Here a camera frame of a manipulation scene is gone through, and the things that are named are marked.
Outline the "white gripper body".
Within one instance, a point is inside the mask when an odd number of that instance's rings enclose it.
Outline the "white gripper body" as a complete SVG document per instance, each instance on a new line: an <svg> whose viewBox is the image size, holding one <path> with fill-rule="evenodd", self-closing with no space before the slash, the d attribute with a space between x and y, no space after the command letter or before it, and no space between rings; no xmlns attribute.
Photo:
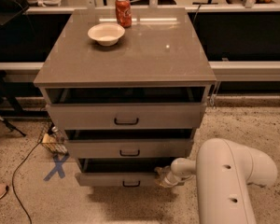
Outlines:
<svg viewBox="0 0 280 224"><path fill-rule="evenodd" d="M180 182L180 178L175 176L170 166L166 166L161 171L161 185L164 188L172 188Z"/></svg>

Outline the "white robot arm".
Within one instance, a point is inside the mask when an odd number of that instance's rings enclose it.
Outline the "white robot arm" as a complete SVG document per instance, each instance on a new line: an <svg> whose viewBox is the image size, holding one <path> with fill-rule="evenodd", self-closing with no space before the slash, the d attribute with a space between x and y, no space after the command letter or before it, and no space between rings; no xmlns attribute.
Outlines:
<svg viewBox="0 0 280 224"><path fill-rule="evenodd" d="M200 224L256 224L247 187L270 187L277 178L266 153L221 138L205 141L194 161L178 158L155 172L164 188L196 177Z"/></svg>

